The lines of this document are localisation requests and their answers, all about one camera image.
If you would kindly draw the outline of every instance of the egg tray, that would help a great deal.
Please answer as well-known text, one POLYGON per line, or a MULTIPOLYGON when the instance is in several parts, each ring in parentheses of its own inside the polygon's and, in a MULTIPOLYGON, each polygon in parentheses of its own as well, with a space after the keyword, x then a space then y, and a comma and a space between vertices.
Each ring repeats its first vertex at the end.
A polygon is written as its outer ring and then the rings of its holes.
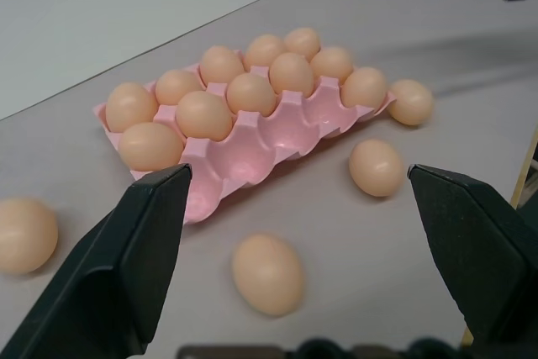
MULTIPOLYGON (((199 77, 198 64, 186 70, 199 77)), ((264 66, 251 68, 251 73, 265 78, 268 78, 268 72, 268 67, 264 66)), ((155 87, 156 81, 145 85, 151 93, 155 93, 155 87)), ((226 87, 225 83, 209 83, 206 91, 225 100, 226 87)), ((159 106, 153 121, 167 125, 182 137, 185 149, 179 163, 188 163, 193 168, 183 224, 206 219, 221 199, 239 188, 262 182, 276 164, 307 155, 323 138, 335 137, 355 123, 373 118, 395 100, 389 93, 377 110, 363 106, 346 108, 340 100, 338 79, 333 77, 321 77, 309 98, 290 91, 284 91, 278 97, 277 108, 269 117, 239 111, 234 116, 230 134, 220 142, 186 138, 176 124, 176 106, 159 106)), ((118 150, 122 134, 108 130, 105 107, 106 103, 99 104, 93 112, 114 149, 118 150)), ((131 171, 135 180, 147 173, 131 171)))

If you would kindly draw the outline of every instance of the egg on table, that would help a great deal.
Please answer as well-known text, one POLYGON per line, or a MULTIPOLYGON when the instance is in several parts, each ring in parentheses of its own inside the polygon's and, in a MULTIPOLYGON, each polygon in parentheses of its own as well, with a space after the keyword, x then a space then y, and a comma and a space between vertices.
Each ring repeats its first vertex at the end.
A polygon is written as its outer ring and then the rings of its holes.
POLYGON ((277 95, 265 77, 254 73, 237 76, 226 89, 226 101, 232 113, 258 112, 268 117, 277 107, 277 95))
POLYGON ((347 108, 362 105, 378 109, 387 96, 385 76, 373 67, 361 67, 351 73, 340 89, 342 105, 347 108))
POLYGON ((290 32, 284 38, 288 51, 302 55, 308 62, 314 58, 321 47, 318 33, 310 27, 302 27, 290 32))
POLYGON ((350 53, 339 46, 323 48, 310 61, 315 78, 320 76, 335 77, 340 85, 353 72, 353 59, 350 53))
POLYGON ((301 92, 306 98, 314 92, 314 73, 304 56, 287 52, 269 68, 269 81, 276 94, 284 90, 301 92))
POLYGON ((241 73, 245 73, 243 62, 230 48, 212 46, 202 56, 200 61, 200 76, 203 82, 230 83, 241 73))
POLYGON ((264 34, 254 39, 245 52, 243 64, 247 70, 252 66, 270 66, 277 56, 286 52, 284 41, 276 35, 264 34))
POLYGON ((123 132, 129 126, 150 122, 157 114, 159 105, 155 97, 139 83, 122 83, 110 96, 105 108, 108 130, 123 132))
POLYGON ((32 198, 0 202, 0 272, 36 270, 49 260, 57 242, 56 216, 42 202, 32 198))
POLYGON ((387 142, 364 140, 350 155, 349 169, 355 184, 373 197, 388 197, 402 184, 405 168, 398 152, 387 142))
POLYGON ((196 74, 174 69, 159 77, 155 86, 155 96, 159 104, 177 105, 188 92, 202 90, 202 83, 196 74))
POLYGON ((157 122, 128 128, 119 139, 118 153, 137 172, 153 172, 179 163, 183 142, 173 129, 157 122))
POLYGON ((415 126, 424 123, 434 110, 431 91, 415 80, 399 80, 390 87, 396 100, 388 105, 388 113, 398 122, 415 126))
POLYGON ((290 314, 303 301, 303 264, 297 252, 274 235, 256 234, 243 240, 235 249, 232 273, 240 295, 263 314, 290 314))
POLYGON ((233 119, 226 102, 209 92, 190 92, 176 108, 176 122, 188 138, 226 139, 232 130, 233 119))

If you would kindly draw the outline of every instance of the plastic egg carton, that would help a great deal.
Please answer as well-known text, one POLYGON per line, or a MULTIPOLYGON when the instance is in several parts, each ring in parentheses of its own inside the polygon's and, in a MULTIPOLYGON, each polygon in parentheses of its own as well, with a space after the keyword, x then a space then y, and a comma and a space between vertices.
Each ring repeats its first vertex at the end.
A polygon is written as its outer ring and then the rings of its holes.
MULTIPOLYGON (((186 70, 199 76, 198 64, 186 70)), ((268 71, 263 66, 251 68, 251 73, 263 77, 268 77, 268 71)), ((155 93, 155 86, 156 81, 145 88, 155 93)), ((226 87, 223 83, 209 83, 206 91, 225 100, 226 87)), ((362 106, 346 108, 340 101, 338 79, 321 77, 309 98, 300 92, 282 92, 277 108, 269 117, 239 111, 234 116, 232 131, 220 142, 186 138, 176 124, 176 106, 161 105, 153 121, 169 126, 183 138, 185 149, 179 163, 188 163, 193 168, 183 223, 206 219, 221 199, 239 188, 262 182, 276 164, 307 155, 323 138, 340 135, 355 123, 380 114, 394 99, 389 93, 378 110, 362 106)), ((105 106, 105 103, 99 104, 93 111, 118 150, 121 134, 108 130, 105 106)), ((131 171, 131 174, 137 180, 147 172, 131 171)))

